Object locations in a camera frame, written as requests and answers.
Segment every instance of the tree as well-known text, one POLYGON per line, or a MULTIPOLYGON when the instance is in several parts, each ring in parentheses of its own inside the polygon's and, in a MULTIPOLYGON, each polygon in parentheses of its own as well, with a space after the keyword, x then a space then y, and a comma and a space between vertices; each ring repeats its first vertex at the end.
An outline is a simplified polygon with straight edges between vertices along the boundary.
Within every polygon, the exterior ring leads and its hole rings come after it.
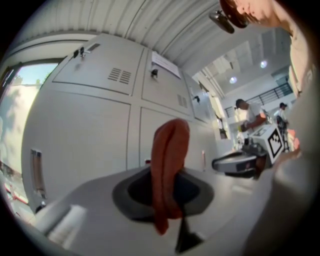
POLYGON ((43 79, 43 84, 45 83, 45 81, 47 80, 47 78, 48 78, 48 76, 50 76, 50 74, 51 74, 51 72, 49 72, 48 74, 46 74, 46 76, 44 77, 44 79, 43 79))
POLYGON ((23 78, 20 76, 20 75, 16 75, 14 78, 13 78, 13 81, 12 81, 12 84, 13 85, 21 85, 22 84, 22 81, 23 81, 23 78))

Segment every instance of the paper sign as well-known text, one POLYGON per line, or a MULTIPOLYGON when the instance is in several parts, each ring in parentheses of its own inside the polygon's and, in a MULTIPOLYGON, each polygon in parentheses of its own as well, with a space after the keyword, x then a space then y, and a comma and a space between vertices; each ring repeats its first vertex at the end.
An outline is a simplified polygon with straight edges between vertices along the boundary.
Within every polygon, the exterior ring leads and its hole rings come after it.
POLYGON ((178 67, 155 51, 152 52, 152 63, 159 65, 181 79, 178 67))

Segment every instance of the white shirt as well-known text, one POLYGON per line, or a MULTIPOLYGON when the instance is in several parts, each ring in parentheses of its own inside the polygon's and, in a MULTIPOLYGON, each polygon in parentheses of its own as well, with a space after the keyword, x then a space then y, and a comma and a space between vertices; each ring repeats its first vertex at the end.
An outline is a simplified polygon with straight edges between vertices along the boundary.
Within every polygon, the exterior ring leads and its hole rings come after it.
POLYGON ((281 117, 283 121, 287 121, 286 113, 282 108, 279 109, 278 116, 281 117))
MULTIPOLYGON (((253 123, 256 119, 257 119, 257 116, 259 116, 260 114, 263 114, 264 111, 262 110, 261 106, 257 103, 252 103, 252 104, 249 104, 249 108, 248 110, 246 111, 246 117, 245 119, 249 122, 249 123, 253 123)), ((250 128, 248 129, 248 133, 251 134, 253 133, 254 131, 258 130, 260 126, 262 126, 264 124, 261 124, 255 128, 250 128)))

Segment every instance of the railing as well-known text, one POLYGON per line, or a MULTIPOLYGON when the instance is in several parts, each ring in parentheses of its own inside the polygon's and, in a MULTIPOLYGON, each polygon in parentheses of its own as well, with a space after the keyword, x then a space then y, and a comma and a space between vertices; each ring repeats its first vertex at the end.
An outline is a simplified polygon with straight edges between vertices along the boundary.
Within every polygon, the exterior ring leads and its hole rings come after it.
MULTIPOLYGON (((259 105, 265 105, 267 103, 273 102, 275 100, 278 100, 284 96, 287 96, 289 94, 292 94, 293 90, 290 86, 290 84, 285 83, 283 85, 280 85, 279 87, 276 87, 274 89, 268 90, 256 97, 247 99, 246 102, 251 103, 257 103, 259 105)), ((225 112, 228 116, 228 118, 234 117, 236 115, 235 113, 235 107, 231 106, 225 109, 225 112)))

